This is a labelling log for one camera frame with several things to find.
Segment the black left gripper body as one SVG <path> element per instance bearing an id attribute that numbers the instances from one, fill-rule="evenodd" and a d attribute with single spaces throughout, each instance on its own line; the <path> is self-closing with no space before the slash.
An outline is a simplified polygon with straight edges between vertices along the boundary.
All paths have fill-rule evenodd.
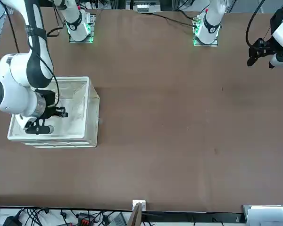
<path id="1" fill-rule="evenodd" d="M 273 55 L 274 50 L 273 50 L 273 42 L 271 39 L 264 40 L 264 39 L 259 39 L 258 40 L 258 56 L 259 57 L 266 57 L 268 55 Z"/>

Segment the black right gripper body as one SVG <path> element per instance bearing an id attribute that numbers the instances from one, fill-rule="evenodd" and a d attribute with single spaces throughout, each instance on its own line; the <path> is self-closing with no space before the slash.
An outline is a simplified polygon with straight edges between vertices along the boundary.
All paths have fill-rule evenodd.
<path id="1" fill-rule="evenodd" d="M 56 94 L 54 91 L 45 91 L 45 100 L 46 100 L 45 119 L 49 119 L 50 117 L 57 116 L 55 99 L 56 99 Z"/>

